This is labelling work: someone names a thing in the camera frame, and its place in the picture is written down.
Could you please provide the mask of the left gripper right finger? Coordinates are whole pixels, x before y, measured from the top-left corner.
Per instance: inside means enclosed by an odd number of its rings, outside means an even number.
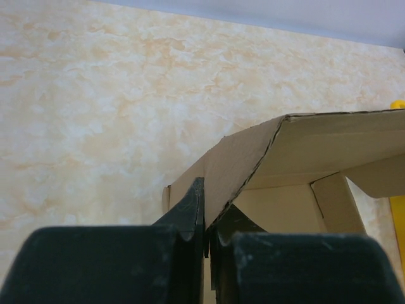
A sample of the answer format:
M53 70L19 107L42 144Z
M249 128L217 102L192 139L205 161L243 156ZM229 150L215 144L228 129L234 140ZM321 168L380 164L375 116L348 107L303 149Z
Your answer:
M403 303L387 255L357 234L274 234L236 206L209 228L218 303Z

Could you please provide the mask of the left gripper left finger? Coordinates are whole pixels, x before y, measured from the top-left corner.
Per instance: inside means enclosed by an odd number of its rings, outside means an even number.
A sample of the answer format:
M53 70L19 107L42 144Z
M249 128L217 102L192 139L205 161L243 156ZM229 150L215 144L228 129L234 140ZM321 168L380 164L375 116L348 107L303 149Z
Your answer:
M1 288L2 303L201 303L204 180L152 225L37 229Z

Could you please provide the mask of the brown cardboard box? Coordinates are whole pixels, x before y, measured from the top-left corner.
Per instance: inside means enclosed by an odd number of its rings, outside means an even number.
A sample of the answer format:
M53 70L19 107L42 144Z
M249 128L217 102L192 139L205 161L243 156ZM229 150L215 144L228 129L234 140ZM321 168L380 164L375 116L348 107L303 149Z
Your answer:
M172 209L204 180L209 228L236 206L274 234L357 234L371 238L352 190L364 198L404 194L404 110L288 114L237 132L208 150L163 191Z

